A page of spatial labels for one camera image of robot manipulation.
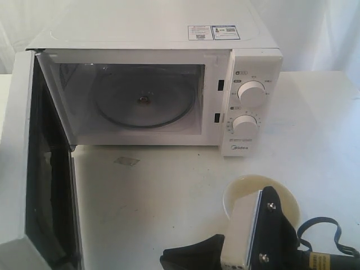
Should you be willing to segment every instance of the microwave top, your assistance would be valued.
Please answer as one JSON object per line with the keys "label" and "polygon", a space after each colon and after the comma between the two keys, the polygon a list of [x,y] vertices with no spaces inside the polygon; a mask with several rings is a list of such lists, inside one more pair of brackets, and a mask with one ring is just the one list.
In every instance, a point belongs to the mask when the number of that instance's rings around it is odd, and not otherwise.
{"label": "microwave top", "polygon": [[278,48],[248,0],[78,0],[28,49]]}

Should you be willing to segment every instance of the control panel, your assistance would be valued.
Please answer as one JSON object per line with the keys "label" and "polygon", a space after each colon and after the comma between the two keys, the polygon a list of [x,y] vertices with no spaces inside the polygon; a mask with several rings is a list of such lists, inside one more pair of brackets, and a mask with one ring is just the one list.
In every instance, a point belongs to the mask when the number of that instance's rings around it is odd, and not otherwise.
{"label": "control panel", "polygon": [[223,156],[248,156],[256,146],[282,64],[278,49],[234,49],[223,99]]}

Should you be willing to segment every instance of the table surface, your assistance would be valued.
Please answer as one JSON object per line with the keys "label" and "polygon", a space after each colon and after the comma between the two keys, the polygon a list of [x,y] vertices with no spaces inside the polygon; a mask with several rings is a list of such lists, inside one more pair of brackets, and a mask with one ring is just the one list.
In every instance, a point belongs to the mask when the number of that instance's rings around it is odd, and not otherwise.
{"label": "table surface", "polygon": [[[6,85],[0,76],[1,95]],[[258,146],[247,158],[223,158],[217,147],[78,146],[86,270],[160,270],[164,249],[224,234],[222,193],[245,174],[284,184],[301,222],[333,217],[340,243],[360,249],[360,94],[344,73],[281,73]],[[124,165],[128,159],[139,161]],[[304,238],[314,251],[339,254],[334,233],[319,224]]]}

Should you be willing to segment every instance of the white microwave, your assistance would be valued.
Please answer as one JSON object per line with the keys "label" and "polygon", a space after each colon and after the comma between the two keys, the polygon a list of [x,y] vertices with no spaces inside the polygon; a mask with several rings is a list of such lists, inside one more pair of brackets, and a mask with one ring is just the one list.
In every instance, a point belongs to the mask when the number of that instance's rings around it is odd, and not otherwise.
{"label": "white microwave", "polygon": [[250,154],[281,64],[247,0],[74,1],[16,55],[0,154],[0,267],[81,269],[76,145]]}

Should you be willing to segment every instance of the white bowl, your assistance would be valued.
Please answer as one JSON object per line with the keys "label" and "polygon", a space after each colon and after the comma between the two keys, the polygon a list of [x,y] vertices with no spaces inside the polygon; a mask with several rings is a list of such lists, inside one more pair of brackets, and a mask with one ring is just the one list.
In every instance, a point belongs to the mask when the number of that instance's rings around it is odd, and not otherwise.
{"label": "white bowl", "polygon": [[296,228],[300,220],[300,210],[294,195],[282,184],[275,180],[256,174],[244,175],[231,182],[223,194],[223,206],[227,217],[230,219],[234,203],[237,199],[272,186],[280,197],[281,209],[291,225]]}

